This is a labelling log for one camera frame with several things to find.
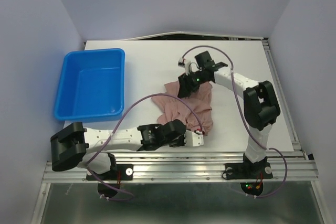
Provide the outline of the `pink pleated skirt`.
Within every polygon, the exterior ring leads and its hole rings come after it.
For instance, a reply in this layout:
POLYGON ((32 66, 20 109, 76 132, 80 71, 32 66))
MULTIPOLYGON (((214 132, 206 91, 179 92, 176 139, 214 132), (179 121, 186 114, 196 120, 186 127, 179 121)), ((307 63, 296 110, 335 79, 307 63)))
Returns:
POLYGON ((166 124, 170 121, 180 120, 188 130, 203 129, 204 134, 208 135, 213 128, 212 85, 209 82, 201 84, 197 92, 183 99, 184 103, 171 97, 178 95, 180 87, 178 81, 166 83, 164 87, 166 96, 160 95, 151 98, 162 112, 157 122, 166 124))

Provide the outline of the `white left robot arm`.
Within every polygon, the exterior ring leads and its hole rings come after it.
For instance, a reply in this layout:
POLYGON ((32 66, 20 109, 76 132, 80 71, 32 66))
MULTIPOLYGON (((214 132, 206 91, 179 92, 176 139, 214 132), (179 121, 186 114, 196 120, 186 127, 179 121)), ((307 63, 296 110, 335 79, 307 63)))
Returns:
POLYGON ((113 178, 117 166, 107 151, 155 151, 183 139, 186 126, 179 120, 161 124, 140 125, 127 130, 97 130, 74 122, 50 138, 54 172, 75 167, 89 167, 106 179, 113 178))

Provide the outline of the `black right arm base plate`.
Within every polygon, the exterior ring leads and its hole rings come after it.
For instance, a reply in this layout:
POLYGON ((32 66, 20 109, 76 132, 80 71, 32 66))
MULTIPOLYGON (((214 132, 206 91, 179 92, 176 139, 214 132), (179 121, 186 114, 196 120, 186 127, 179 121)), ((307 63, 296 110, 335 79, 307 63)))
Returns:
POLYGON ((272 179, 273 174, 269 163, 227 163, 222 172, 225 180, 254 180, 257 178, 272 179))

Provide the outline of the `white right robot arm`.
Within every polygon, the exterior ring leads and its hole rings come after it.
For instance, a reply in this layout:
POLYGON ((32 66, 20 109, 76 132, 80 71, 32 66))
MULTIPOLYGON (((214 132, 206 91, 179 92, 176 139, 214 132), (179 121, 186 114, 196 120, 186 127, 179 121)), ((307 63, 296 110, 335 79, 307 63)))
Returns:
POLYGON ((222 177, 226 180, 253 179, 259 175, 272 178, 266 150, 269 133, 280 115, 280 105, 271 82, 258 82, 233 71, 233 64, 216 63, 208 51, 195 56, 197 71, 192 62, 181 57, 178 66, 184 73, 178 77, 179 98, 190 97, 201 84, 213 82, 234 93, 235 100, 242 99, 238 111, 248 133, 248 144, 240 163, 225 164, 222 177))

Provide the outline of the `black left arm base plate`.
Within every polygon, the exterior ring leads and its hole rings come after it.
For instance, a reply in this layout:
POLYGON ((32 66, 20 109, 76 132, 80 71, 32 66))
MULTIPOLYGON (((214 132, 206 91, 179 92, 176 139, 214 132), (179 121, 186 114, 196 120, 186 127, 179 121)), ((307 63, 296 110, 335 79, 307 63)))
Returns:
POLYGON ((133 179, 133 165, 132 164, 93 164, 89 166, 90 170, 102 180, 110 181, 131 181, 133 179))

